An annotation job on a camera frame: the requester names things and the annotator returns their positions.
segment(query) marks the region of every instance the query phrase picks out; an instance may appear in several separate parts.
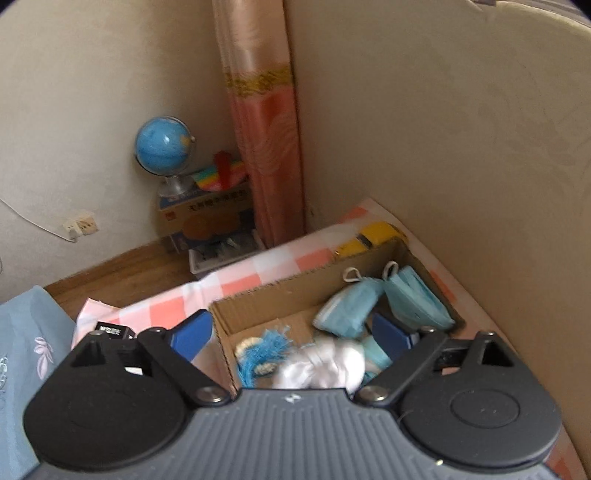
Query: pink checkered cloth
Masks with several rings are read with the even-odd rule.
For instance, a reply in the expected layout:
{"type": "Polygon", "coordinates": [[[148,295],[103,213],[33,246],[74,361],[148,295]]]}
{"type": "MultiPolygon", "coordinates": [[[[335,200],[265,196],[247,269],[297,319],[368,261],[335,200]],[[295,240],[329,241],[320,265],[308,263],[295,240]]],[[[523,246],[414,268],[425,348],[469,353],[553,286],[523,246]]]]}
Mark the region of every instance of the pink checkered cloth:
{"type": "MultiPolygon", "coordinates": [[[[461,338],[472,338],[478,330],[495,330],[502,334],[437,258],[394,215],[368,199],[351,210],[341,223],[221,268],[200,281],[187,283],[124,309],[88,299],[78,315],[73,345],[94,329],[97,321],[127,325],[137,333],[152,326],[172,328],[192,313],[208,308],[210,303],[223,297],[327,264],[339,245],[352,239],[364,226],[380,220],[397,226],[407,234],[410,250],[429,270],[451,304],[465,319],[466,328],[461,332],[461,338]]],[[[221,363],[216,343],[209,342],[193,362],[214,379],[220,377],[216,369],[221,363]]],[[[547,465],[563,480],[587,478],[564,428],[547,465]]]]}

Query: globe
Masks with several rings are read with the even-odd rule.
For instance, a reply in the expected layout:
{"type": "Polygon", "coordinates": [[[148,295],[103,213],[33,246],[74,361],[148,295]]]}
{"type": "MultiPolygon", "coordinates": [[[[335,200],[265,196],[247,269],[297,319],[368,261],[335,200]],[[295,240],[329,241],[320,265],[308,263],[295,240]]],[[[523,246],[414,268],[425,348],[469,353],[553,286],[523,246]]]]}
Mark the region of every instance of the globe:
{"type": "Polygon", "coordinates": [[[158,189],[162,197],[176,197],[194,188],[191,177],[180,176],[195,138],[187,125],[172,116],[148,120],[135,138],[135,158],[150,173],[166,177],[158,189]]]}
{"type": "Polygon", "coordinates": [[[150,173],[175,175],[191,153],[193,137],[180,120],[159,116],[146,122],[135,139],[135,156],[150,173]]]}

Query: blue globe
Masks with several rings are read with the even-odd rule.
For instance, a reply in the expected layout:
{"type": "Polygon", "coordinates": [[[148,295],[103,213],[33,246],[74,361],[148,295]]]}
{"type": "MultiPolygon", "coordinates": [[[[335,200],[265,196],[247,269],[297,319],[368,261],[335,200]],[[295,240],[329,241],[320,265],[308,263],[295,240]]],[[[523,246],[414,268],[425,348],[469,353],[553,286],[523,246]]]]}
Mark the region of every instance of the blue globe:
{"type": "Polygon", "coordinates": [[[169,116],[159,116],[139,129],[135,156],[150,173],[174,175],[188,159],[192,141],[187,125],[169,116]]]}

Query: open cardboard box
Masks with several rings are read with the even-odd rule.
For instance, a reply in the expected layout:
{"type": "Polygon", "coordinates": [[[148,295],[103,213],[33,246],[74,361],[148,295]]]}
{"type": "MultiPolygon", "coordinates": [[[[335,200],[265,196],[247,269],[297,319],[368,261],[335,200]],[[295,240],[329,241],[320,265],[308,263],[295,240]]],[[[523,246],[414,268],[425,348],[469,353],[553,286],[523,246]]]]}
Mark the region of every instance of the open cardboard box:
{"type": "MultiPolygon", "coordinates": [[[[295,345],[310,343],[319,332],[312,326],[316,313],[332,295],[347,285],[342,278],[345,268],[356,267],[363,276],[379,278],[389,260],[395,260],[401,268],[410,265],[415,269],[455,320],[453,331],[465,326],[466,322],[445,298],[425,266],[411,254],[404,241],[395,239],[354,257],[336,260],[325,267],[213,303],[210,311],[215,320],[233,393],[241,387],[234,357],[236,345],[241,340],[261,336],[267,329],[281,331],[289,327],[286,335],[295,345]]],[[[271,379],[258,380],[257,387],[270,386],[271,379]]]]}

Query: white cloth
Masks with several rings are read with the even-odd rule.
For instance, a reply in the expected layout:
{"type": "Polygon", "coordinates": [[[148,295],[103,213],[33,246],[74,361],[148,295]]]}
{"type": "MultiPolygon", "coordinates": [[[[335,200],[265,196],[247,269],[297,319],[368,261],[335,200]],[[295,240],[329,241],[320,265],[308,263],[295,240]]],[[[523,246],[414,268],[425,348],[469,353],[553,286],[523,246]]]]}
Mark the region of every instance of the white cloth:
{"type": "Polygon", "coordinates": [[[289,355],[275,373],[273,388],[345,388],[352,394],[364,373],[365,356],[359,343],[323,338],[289,355]]]}

